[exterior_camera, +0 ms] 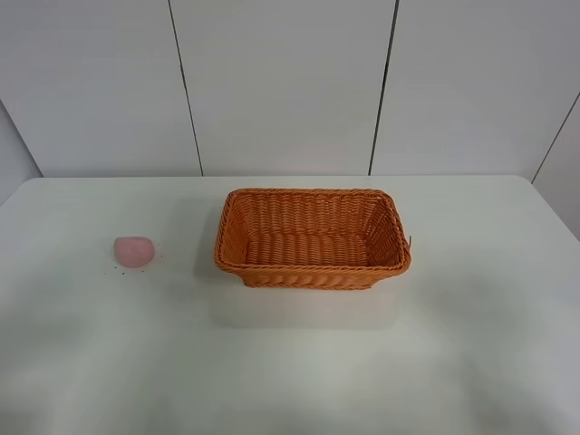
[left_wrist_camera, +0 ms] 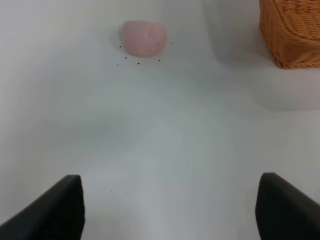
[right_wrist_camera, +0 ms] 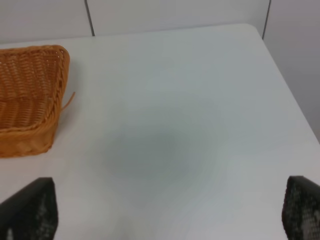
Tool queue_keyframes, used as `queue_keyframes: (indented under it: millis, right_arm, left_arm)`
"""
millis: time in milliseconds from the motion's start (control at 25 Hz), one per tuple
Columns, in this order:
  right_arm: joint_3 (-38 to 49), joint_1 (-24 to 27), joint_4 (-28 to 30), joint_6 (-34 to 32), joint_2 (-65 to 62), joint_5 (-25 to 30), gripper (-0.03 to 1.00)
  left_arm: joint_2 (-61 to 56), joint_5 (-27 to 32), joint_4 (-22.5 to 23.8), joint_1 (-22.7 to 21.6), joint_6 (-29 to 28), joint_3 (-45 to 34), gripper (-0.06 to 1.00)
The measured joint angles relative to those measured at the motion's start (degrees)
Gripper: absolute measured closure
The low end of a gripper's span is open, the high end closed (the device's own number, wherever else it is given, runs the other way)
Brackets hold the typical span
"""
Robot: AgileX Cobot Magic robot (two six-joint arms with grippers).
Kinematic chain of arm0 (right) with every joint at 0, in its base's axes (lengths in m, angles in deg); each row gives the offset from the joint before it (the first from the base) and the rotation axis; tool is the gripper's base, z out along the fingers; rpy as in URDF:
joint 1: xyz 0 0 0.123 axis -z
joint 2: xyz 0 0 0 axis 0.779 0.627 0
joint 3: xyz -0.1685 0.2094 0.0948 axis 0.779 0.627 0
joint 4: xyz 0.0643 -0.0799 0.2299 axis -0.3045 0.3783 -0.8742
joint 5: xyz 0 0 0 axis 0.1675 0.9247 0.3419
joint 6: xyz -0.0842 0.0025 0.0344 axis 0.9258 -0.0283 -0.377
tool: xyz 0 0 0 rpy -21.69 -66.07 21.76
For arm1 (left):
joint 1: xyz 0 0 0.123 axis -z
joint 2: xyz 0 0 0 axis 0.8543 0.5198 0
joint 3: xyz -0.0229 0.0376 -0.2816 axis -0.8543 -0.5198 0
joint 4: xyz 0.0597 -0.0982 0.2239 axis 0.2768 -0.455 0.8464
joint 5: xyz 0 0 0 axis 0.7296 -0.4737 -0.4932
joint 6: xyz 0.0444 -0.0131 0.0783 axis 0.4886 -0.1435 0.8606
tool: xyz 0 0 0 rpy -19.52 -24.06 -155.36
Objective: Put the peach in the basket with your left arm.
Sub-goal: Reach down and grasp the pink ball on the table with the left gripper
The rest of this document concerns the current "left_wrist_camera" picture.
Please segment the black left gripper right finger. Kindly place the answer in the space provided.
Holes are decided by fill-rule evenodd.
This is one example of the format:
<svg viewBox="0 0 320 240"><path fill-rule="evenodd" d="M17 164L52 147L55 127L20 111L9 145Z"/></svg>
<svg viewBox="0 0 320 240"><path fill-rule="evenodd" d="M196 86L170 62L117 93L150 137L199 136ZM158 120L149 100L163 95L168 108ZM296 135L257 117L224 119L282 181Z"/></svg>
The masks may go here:
<svg viewBox="0 0 320 240"><path fill-rule="evenodd" d="M320 238L320 205L276 173L260 178L255 218L262 240Z"/></svg>

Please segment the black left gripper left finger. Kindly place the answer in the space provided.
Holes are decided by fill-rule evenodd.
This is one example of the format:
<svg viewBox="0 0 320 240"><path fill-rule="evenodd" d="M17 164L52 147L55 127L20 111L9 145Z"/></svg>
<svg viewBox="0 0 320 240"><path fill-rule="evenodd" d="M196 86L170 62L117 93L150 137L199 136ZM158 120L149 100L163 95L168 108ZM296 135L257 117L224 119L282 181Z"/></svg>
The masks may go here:
<svg viewBox="0 0 320 240"><path fill-rule="evenodd" d="M80 240L85 226L80 175L66 175L0 226L2 240Z"/></svg>

